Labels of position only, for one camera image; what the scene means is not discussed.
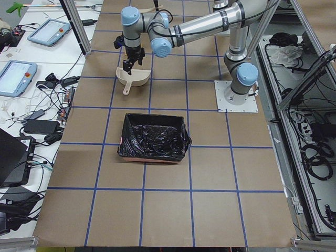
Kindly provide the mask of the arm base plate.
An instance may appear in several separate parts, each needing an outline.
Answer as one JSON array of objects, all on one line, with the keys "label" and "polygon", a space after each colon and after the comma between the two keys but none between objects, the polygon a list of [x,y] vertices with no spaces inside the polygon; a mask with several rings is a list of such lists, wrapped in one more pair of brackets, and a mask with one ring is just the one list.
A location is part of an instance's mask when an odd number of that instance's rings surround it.
[{"label": "arm base plate", "polygon": [[239,95],[231,90],[231,81],[215,80],[215,93],[218,112],[258,113],[256,95],[252,88],[248,94]]}]

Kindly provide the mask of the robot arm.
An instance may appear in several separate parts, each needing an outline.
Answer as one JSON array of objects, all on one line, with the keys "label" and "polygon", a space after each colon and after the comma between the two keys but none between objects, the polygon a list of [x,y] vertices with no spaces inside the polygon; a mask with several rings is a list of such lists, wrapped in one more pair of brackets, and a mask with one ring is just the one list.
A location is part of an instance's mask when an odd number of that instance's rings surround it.
[{"label": "robot arm", "polygon": [[153,53],[163,58],[175,47],[228,30],[230,42],[225,64],[232,77],[230,90],[243,96],[249,93],[258,78],[257,68],[246,62],[249,25],[266,11],[267,1],[233,1],[208,15],[170,26],[168,10],[141,13],[136,7],[127,6],[121,11],[123,32],[115,39],[114,47],[125,48],[127,58],[123,61],[123,70],[130,75],[134,64],[141,65],[145,56],[141,47],[142,33],[148,35]]}]

